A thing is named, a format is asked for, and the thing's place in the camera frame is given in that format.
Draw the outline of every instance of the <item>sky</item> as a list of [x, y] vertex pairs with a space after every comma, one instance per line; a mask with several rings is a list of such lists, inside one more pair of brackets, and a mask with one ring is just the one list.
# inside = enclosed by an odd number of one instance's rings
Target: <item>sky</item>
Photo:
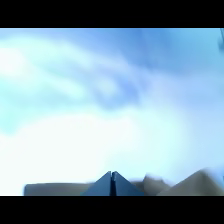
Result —
[[0, 195], [107, 171], [224, 174], [219, 28], [0, 29]]

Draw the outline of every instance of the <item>dark blue triangular object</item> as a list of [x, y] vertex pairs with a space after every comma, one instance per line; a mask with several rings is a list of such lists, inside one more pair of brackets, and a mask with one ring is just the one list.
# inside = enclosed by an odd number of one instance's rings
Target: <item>dark blue triangular object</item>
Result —
[[81, 196], [110, 196], [111, 192], [111, 172], [107, 172], [98, 181], [96, 181]]
[[118, 172], [112, 173], [112, 183], [115, 185], [116, 196], [144, 196], [143, 192], [139, 191]]

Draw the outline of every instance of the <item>blurry background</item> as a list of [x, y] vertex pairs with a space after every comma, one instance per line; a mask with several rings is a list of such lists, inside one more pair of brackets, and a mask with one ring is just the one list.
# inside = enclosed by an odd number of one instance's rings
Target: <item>blurry background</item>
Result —
[[177, 183], [211, 167], [221, 183], [220, 41], [220, 28], [0, 29], [0, 195], [109, 170]]

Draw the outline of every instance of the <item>blue sky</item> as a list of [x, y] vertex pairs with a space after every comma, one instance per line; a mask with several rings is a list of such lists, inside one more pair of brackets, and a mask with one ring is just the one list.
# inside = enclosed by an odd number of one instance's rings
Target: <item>blue sky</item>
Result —
[[222, 167], [220, 38], [218, 28], [0, 29], [0, 194], [108, 170], [176, 183]]

